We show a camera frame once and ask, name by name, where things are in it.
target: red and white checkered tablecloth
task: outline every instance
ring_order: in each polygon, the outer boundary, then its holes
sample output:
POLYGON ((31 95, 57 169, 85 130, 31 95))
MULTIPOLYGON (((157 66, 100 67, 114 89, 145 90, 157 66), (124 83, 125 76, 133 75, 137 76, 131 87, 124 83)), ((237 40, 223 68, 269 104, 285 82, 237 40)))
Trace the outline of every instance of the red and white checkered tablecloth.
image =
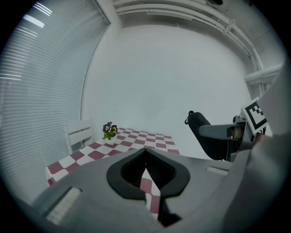
MULTIPOLYGON (((48 183, 49 185, 52 185, 85 163, 141 148, 159 149, 173 154, 180 154, 170 136, 119 128, 114 145, 106 144, 104 138, 102 138, 63 159, 46 166, 45 173, 48 183)), ((156 184, 152 181, 147 170, 145 170, 142 176, 140 189, 145 192, 147 208, 152 215, 157 218, 161 193, 156 184)))

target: white chair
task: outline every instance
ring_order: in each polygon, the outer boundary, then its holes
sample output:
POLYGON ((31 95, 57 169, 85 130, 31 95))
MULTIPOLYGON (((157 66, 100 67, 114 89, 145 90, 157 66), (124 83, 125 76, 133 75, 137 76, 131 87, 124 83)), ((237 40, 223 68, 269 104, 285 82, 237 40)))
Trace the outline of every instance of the white chair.
POLYGON ((83 140, 90 137, 89 140, 86 140, 88 143, 93 143, 93 128, 91 118, 87 120, 78 120, 73 122, 65 122, 65 139, 67 141, 68 149, 70 154, 73 153, 72 146, 78 142, 81 142, 83 148, 83 140))

